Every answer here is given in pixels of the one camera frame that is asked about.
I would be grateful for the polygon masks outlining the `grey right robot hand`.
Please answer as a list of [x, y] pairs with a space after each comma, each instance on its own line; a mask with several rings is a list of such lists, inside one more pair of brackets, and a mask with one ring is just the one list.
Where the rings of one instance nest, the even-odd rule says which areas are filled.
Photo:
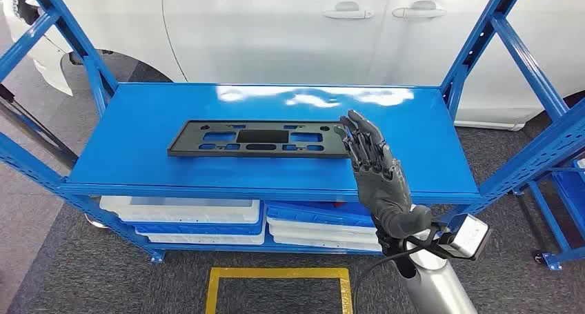
[[356, 110], [339, 118], [335, 126], [350, 158], [359, 202], [374, 223], [389, 236], [406, 239], [429, 229], [430, 209], [414, 206], [400, 161], [394, 157], [381, 130]]

